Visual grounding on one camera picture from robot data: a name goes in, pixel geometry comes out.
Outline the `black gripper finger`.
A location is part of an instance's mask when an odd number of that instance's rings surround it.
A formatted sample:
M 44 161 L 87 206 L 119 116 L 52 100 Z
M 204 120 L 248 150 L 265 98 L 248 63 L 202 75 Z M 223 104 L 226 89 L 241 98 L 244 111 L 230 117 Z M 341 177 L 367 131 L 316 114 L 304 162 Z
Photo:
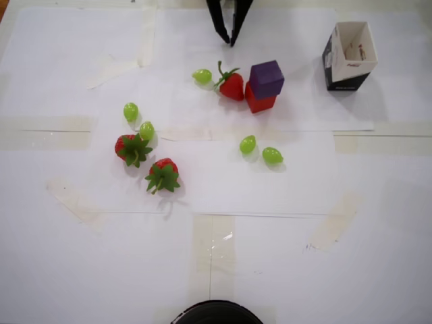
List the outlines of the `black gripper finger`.
M 246 15 L 253 3 L 253 0 L 235 0 L 233 14 L 233 28 L 230 46 L 233 47 L 236 43 L 241 27 L 244 23 Z
M 206 3 L 216 33 L 226 44 L 230 44 L 230 36 L 225 28 L 220 0 L 206 0 Z

